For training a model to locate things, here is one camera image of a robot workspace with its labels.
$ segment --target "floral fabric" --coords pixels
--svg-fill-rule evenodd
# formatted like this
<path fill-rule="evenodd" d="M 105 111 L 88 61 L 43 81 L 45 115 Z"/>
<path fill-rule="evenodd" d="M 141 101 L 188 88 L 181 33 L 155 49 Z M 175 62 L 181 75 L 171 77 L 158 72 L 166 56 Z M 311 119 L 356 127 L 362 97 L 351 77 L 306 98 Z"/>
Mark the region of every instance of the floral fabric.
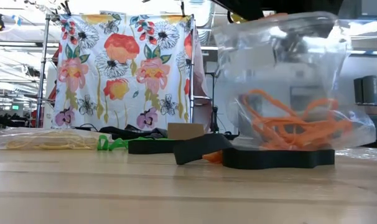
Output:
<path fill-rule="evenodd" d="M 191 17 L 76 15 L 61 22 L 54 127 L 189 122 Z"/>

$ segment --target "green object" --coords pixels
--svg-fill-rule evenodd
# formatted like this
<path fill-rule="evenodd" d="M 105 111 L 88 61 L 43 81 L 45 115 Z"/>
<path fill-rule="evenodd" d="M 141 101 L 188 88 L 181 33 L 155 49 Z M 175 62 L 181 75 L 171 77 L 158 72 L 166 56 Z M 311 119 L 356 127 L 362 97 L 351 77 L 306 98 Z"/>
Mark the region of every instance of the green object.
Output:
<path fill-rule="evenodd" d="M 109 146 L 109 141 L 108 141 L 107 136 L 102 134 L 101 136 L 99 136 L 99 141 L 97 142 L 97 151 L 113 151 L 114 149 L 119 148 L 119 147 L 125 147 L 127 149 L 129 141 L 148 141 L 148 140 L 154 140 L 154 139 L 139 137 L 137 139 L 122 140 L 121 138 L 119 138 L 119 139 L 116 139 Z M 156 140 L 170 141 L 171 139 L 163 138 L 163 139 L 156 139 Z"/>

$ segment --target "table surface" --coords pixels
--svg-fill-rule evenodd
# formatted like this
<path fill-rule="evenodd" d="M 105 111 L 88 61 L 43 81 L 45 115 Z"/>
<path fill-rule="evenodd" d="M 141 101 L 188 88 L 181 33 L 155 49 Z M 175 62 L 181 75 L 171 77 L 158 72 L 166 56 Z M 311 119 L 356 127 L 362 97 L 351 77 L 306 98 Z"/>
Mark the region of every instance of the table surface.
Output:
<path fill-rule="evenodd" d="M 373 224 L 373 152 L 315 169 L 234 170 L 177 166 L 171 154 L 0 151 L 0 224 Z"/>

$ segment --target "plastic bag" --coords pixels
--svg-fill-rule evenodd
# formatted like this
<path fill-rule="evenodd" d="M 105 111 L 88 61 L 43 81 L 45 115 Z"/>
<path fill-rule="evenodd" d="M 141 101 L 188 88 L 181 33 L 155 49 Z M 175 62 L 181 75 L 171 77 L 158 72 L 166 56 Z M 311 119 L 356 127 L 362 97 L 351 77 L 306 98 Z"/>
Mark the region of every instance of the plastic bag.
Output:
<path fill-rule="evenodd" d="M 327 12 L 272 17 L 214 30 L 227 113 L 242 150 L 319 150 L 375 141 L 370 118 L 338 91 L 351 49 Z"/>
<path fill-rule="evenodd" d="M 100 135 L 78 129 L 7 128 L 0 130 L 0 149 L 13 150 L 96 150 Z"/>

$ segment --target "purple flower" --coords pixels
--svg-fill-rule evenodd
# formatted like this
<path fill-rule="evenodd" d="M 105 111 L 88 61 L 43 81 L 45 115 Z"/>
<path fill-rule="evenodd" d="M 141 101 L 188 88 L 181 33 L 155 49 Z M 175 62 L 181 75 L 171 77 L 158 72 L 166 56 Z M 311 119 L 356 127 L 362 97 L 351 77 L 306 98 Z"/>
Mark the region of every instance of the purple flower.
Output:
<path fill-rule="evenodd" d="M 69 125 L 75 119 L 75 114 L 71 108 L 64 109 L 56 115 L 56 124 L 62 126 L 64 123 Z"/>
<path fill-rule="evenodd" d="M 143 129 L 144 127 L 148 128 L 154 128 L 154 124 L 158 122 L 158 114 L 157 109 L 151 108 L 144 113 L 141 113 L 137 117 L 137 126 L 139 126 L 140 129 Z"/>

